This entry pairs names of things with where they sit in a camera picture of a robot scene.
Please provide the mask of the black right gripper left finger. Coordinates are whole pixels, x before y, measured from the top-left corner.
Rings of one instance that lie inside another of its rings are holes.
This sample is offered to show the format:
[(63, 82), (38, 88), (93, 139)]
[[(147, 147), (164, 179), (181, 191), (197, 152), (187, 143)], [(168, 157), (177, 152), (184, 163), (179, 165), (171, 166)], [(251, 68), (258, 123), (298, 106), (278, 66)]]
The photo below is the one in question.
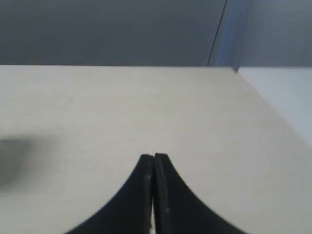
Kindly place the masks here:
[(154, 157), (141, 155), (120, 190), (70, 234), (148, 234), (151, 226)]

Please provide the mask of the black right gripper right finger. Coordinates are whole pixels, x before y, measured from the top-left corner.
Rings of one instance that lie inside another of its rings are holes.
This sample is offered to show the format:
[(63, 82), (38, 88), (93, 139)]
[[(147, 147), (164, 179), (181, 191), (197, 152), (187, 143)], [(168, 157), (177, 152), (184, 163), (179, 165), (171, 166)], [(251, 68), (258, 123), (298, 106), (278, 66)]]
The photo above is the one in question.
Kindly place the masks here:
[(157, 234), (242, 234), (186, 185), (167, 154), (155, 154), (153, 205)]

